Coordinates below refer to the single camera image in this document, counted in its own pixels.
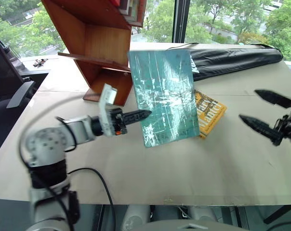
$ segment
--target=table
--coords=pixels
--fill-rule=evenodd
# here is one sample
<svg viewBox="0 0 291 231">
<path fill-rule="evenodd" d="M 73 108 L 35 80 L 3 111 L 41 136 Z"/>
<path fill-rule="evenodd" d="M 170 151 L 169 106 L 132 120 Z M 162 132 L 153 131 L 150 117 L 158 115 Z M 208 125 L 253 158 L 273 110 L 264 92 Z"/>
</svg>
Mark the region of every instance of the table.
<svg viewBox="0 0 291 231">
<path fill-rule="evenodd" d="M 176 44 L 132 43 L 131 50 L 173 46 Z M 212 77 L 195 82 L 195 88 L 228 107 L 206 140 L 194 137 L 145 148 L 140 124 L 133 124 L 126 135 L 99 137 L 79 145 L 67 154 L 68 170 L 96 168 L 104 176 L 115 204 L 291 204 L 291 143 L 284 140 L 275 147 L 238 117 L 241 113 L 274 125 L 290 112 L 253 92 L 269 89 L 291 97 L 291 71 L 285 63 Z M 30 180 L 16 144 L 27 121 L 51 104 L 76 95 L 80 100 L 50 112 L 32 130 L 56 126 L 55 116 L 97 115 L 97 103 L 81 99 L 87 89 L 74 62 L 61 57 L 0 149 L 0 199 L 28 200 Z M 136 109 L 132 90 L 123 111 Z M 80 203 L 109 204 L 99 178 L 91 172 L 74 175 L 72 189 L 78 191 Z"/>
</svg>

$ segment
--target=black chair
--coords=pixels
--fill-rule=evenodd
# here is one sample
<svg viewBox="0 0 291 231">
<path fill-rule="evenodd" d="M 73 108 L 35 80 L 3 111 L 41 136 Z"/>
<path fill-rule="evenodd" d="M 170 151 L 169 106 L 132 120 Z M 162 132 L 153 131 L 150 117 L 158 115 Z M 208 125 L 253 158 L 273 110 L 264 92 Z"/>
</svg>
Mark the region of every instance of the black chair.
<svg viewBox="0 0 291 231">
<path fill-rule="evenodd" d="M 0 43 L 0 147 L 30 101 L 26 96 L 34 84 L 20 77 Z"/>
</svg>

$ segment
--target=book cover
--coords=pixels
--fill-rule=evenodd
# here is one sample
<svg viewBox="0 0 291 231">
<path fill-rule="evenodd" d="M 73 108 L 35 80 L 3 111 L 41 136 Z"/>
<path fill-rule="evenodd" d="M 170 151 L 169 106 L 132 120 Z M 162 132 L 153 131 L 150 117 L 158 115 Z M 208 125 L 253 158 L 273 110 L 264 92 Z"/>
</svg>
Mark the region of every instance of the book cover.
<svg viewBox="0 0 291 231">
<path fill-rule="evenodd" d="M 130 0 L 120 1 L 119 11 L 121 14 L 128 15 L 129 7 L 130 7 Z"/>
<path fill-rule="evenodd" d="M 224 115 L 227 107 L 197 90 L 195 91 L 195 99 L 200 137 L 205 139 Z"/>
<path fill-rule="evenodd" d="M 139 0 L 137 20 L 127 22 L 132 26 L 143 27 L 145 12 L 146 12 L 146 0 Z"/>
<path fill-rule="evenodd" d="M 112 3 L 112 5 L 119 7 L 120 6 L 120 0 L 110 0 L 110 2 Z"/>
<path fill-rule="evenodd" d="M 129 8 L 128 15 L 124 15 L 126 21 L 136 21 L 138 14 L 139 0 L 133 0 L 132 7 Z"/>
</svg>

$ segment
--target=black bag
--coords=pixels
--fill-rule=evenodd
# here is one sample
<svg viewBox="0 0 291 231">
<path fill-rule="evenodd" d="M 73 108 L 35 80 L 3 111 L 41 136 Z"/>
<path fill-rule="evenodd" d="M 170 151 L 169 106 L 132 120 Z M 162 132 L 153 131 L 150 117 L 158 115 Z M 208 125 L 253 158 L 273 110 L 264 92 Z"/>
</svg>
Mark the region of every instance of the black bag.
<svg viewBox="0 0 291 231">
<path fill-rule="evenodd" d="M 246 70 L 283 59 L 280 50 L 266 45 L 250 49 L 188 49 L 194 81 Z"/>
</svg>

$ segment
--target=green foliage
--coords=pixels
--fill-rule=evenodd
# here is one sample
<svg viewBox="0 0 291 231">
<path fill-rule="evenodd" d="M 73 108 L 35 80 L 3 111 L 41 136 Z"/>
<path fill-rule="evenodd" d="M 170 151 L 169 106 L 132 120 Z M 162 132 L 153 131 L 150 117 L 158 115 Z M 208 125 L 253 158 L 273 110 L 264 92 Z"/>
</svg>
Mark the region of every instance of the green foliage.
<svg viewBox="0 0 291 231">
<path fill-rule="evenodd" d="M 14 15 L 34 9 L 40 0 L 0 0 L 0 18 L 4 21 Z"/>
<path fill-rule="evenodd" d="M 215 19 L 232 10 L 235 0 L 195 0 L 196 5 L 201 5 L 204 7 L 204 14 L 211 13 L 212 16 L 212 25 L 215 22 Z"/>
<path fill-rule="evenodd" d="M 216 29 L 223 29 L 223 30 L 227 30 L 227 31 L 230 31 L 230 32 L 234 32 L 233 27 L 231 25 L 227 24 L 227 23 L 224 23 L 222 20 L 216 20 L 214 22 L 214 24 L 212 24 L 212 20 L 208 19 L 206 21 L 206 23 L 208 23 L 209 25 L 215 27 Z"/>
<path fill-rule="evenodd" d="M 208 17 L 203 14 L 203 7 L 191 4 L 188 13 L 185 42 L 210 43 L 212 35 L 200 26 Z"/>
<path fill-rule="evenodd" d="M 171 42 L 173 25 L 173 0 L 162 0 L 152 12 L 147 23 L 149 30 L 144 30 L 148 41 Z"/>
<path fill-rule="evenodd" d="M 281 50 L 286 60 L 291 61 L 291 0 L 270 13 L 266 22 L 268 44 Z"/>
<path fill-rule="evenodd" d="M 256 33 L 265 20 L 263 7 L 270 5 L 271 0 L 238 0 L 235 3 L 235 19 L 231 21 L 235 31 Z"/>
<path fill-rule="evenodd" d="M 41 11 L 35 13 L 32 23 L 26 26 L 11 26 L 0 19 L 0 39 L 21 56 L 39 55 L 43 48 L 49 46 L 56 46 L 59 51 L 65 48 L 43 7 Z"/>
<path fill-rule="evenodd" d="M 154 5 L 158 3 L 158 0 L 147 0 L 146 1 L 146 9 L 147 13 L 151 13 L 154 10 Z"/>
<path fill-rule="evenodd" d="M 235 42 L 230 36 L 223 37 L 221 35 L 214 35 L 213 41 L 221 43 L 221 44 L 234 44 Z"/>
<path fill-rule="evenodd" d="M 244 44 L 254 44 L 254 43 L 267 44 L 267 39 L 266 37 L 256 33 L 243 32 L 242 34 L 239 35 L 238 42 L 242 42 Z"/>
<path fill-rule="evenodd" d="M 149 17 L 142 30 L 142 33 L 146 35 L 148 41 L 172 41 L 173 11 L 173 0 L 162 0 L 153 11 L 149 11 Z M 191 4 L 186 27 L 185 42 L 208 43 L 211 41 L 212 36 L 205 28 L 199 25 L 203 22 L 204 17 L 203 8 Z"/>
<path fill-rule="evenodd" d="M 11 47 L 19 50 L 19 47 L 23 44 L 21 36 L 22 29 L 20 27 L 11 26 L 8 22 L 0 19 L 0 39 Z"/>
</svg>

